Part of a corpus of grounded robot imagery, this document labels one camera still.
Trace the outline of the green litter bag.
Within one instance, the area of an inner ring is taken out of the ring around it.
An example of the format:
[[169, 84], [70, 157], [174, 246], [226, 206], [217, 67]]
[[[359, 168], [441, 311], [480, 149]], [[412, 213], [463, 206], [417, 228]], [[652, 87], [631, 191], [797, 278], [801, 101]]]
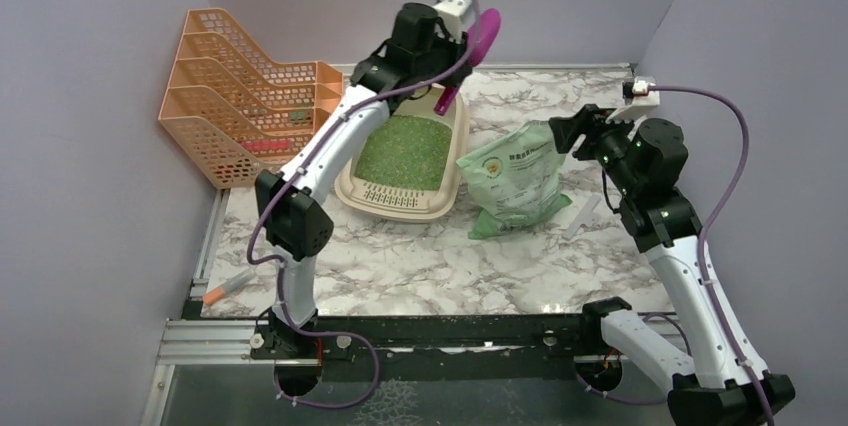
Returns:
[[560, 190], [565, 156], [548, 122], [520, 128], [456, 160], [468, 194], [480, 208], [468, 233], [484, 240], [550, 220], [572, 200]]

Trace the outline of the white bag sealing clip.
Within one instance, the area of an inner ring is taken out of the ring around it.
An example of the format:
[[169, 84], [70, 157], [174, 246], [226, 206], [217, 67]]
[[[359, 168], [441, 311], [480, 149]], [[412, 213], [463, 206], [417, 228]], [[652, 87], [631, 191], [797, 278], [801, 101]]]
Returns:
[[601, 215], [596, 212], [596, 208], [602, 201], [602, 196], [593, 194], [584, 206], [577, 213], [575, 218], [566, 228], [563, 233], [563, 238], [567, 241], [573, 239], [582, 229], [590, 229], [597, 224], [601, 219]]

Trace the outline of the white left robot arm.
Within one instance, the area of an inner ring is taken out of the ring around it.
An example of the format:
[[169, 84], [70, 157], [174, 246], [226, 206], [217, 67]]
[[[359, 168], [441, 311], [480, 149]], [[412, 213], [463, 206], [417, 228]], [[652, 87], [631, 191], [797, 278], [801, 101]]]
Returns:
[[354, 67], [341, 103], [305, 148], [280, 171], [259, 173], [247, 260], [276, 266], [275, 299], [259, 332], [267, 348], [298, 357], [328, 335], [310, 324], [316, 260], [334, 228], [323, 203], [339, 173], [416, 91], [439, 85], [457, 92], [499, 28], [497, 10], [480, 11], [471, 1], [404, 4], [389, 38]]

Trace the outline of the purple plastic litter scoop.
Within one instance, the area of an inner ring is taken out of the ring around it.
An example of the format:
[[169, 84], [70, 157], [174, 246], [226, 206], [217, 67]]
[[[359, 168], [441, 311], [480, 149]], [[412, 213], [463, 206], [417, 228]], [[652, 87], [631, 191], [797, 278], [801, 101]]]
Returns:
[[[476, 68], [486, 57], [500, 31], [501, 22], [501, 12], [496, 8], [489, 8], [483, 11], [481, 18], [476, 20], [469, 28], [469, 33], [475, 33], [476, 39], [474, 41], [474, 46], [471, 48], [471, 55], [468, 61], [470, 66], [468, 74], [471, 74], [473, 69]], [[456, 96], [459, 94], [462, 85], [463, 80], [461, 80], [456, 86], [446, 86], [436, 102], [433, 112], [439, 116], [444, 116], [450, 109]]]

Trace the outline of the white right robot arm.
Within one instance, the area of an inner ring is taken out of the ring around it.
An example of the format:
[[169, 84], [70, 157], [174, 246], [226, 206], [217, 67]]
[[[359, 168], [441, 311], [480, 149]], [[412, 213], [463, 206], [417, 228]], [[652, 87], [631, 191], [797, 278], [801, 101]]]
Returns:
[[658, 118], [617, 120], [595, 105], [548, 124], [558, 152], [598, 162], [618, 189], [621, 222], [660, 278], [689, 348], [672, 345], [618, 298], [583, 307], [579, 344], [629, 358], [664, 394], [678, 425], [772, 424], [795, 389], [769, 370], [736, 319], [706, 229], [677, 188], [688, 158], [681, 128]]

